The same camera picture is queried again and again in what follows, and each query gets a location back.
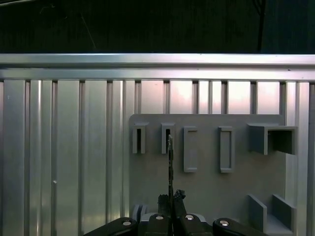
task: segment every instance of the metal rod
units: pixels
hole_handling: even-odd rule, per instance
[[[261,1],[261,6],[260,6],[258,43],[257,43],[257,51],[259,53],[261,52],[261,47],[262,47],[262,38],[263,38],[264,21],[265,21],[265,11],[266,11],[266,0],[262,0]]]
[[[36,0],[17,0],[17,1],[8,1],[8,2],[3,2],[3,3],[0,3],[0,7],[2,7],[2,6],[10,6],[10,5],[19,4],[19,3],[26,3],[26,2],[30,2],[30,1],[36,1]]]
[[[171,135],[168,136],[168,199],[170,210],[173,212],[173,138]]]

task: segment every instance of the black cable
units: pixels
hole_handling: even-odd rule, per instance
[[[259,52],[259,53],[261,52],[261,47],[262,47],[262,37],[263,37],[263,31],[264,31],[265,11],[266,11],[266,0],[262,0],[261,1],[261,7],[260,7],[258,43],[257,43],[257,52]]]
[[[261,7],[261,2],[260,2],[259,0],[254,0],[254,1],[256,1],[256,4],[257,4],[259,7]]]
[[[257,14],[260,15],[259,3],[256,0],[252,0],[252,4],[254,5],[254,7],[256,9]]]

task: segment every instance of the gray plastic panel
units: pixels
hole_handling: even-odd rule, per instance
[[[130,130],[136,123],[146,126],[146,153],[130,150],[130,207],[147,204],[158,211],[158,196],[168,187],[168,156],[161,154],[162,123],[174,123],[174,189],[186,192],[187,212],[198,212],[208,222],[229,217],[248,222],[248,194],[253,194],[271,209],[273,194],[284,196],[284,153],[262,155],[249,151],[249,123],[284,125],[280,115],[133,115]],[[184,128],[195,126],[195,145],[185,142]],[[230,126],[235,135],[234,172],[221,173],[219,127]],[[196,172],[184,169],[189,148],[197,151]]]

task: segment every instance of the silver screw head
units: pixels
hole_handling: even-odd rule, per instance
[[[125,221],[125,222],[123,223],[123,225],[124,225],[124,226],[129,226],[129,225],[131,225],[131,222],[130,222],[130,221]]]
[[[221,221],[220,221],[220,225],[222,225],[222,226],[228,226],[229,223],[228,223],[227,221],[225,221],[225,220],[221,220]]]
[[[185,218],[186,218],[187,220],[193,220],[193,216],[192,216],[192,215],[186,215]]]

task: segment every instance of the slot opening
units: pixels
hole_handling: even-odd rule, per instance
[[[170,129],[165,130],[165,148],[166,148],[166,153],[168,153],[168,136],[171,134]]]
[[[141,153],[141,129],[137,129],[137,152]]]

